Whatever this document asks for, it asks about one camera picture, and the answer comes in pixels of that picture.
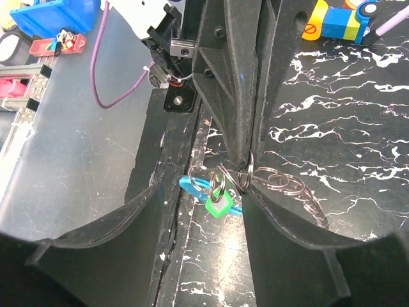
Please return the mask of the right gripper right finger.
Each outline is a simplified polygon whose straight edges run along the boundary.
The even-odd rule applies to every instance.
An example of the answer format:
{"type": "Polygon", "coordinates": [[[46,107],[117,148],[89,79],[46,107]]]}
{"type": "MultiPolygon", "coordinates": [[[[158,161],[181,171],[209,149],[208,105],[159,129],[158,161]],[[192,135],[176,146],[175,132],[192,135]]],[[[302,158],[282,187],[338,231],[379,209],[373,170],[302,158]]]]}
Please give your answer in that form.
{"type": "Polygon", "coordinates": [[[407,231],[356,240],[281,194],[251,189],[242,203],[258,306],[408,305],[407,231]]]}

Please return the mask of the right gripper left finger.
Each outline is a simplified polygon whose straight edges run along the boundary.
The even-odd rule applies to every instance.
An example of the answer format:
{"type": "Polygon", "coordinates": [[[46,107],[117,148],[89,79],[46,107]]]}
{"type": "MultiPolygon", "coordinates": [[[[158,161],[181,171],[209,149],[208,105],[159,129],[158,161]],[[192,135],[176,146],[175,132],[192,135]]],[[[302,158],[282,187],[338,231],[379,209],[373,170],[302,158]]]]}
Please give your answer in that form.
{"type": "Polygon", "coordinates": [[[56,239],[1,235],[2,306],[146,306],[162,229],[163,189],[56,239]]]}

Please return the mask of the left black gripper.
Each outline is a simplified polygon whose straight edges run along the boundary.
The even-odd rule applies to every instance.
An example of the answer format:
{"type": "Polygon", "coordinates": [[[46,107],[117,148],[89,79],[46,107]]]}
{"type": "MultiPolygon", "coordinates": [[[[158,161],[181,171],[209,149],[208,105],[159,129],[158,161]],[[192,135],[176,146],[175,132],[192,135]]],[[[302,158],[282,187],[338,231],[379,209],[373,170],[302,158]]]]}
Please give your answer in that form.
{"type": "Polygon", "coordinates": [[[254,162],[259,164],[279,89],[312,2],[171,4],[181,11],[181,24],[172,34],[170,55],[192,59],[196,50],[193,82],[222,132],[231,163],[237,169],[247,165],[252,139],[254,162]]]}

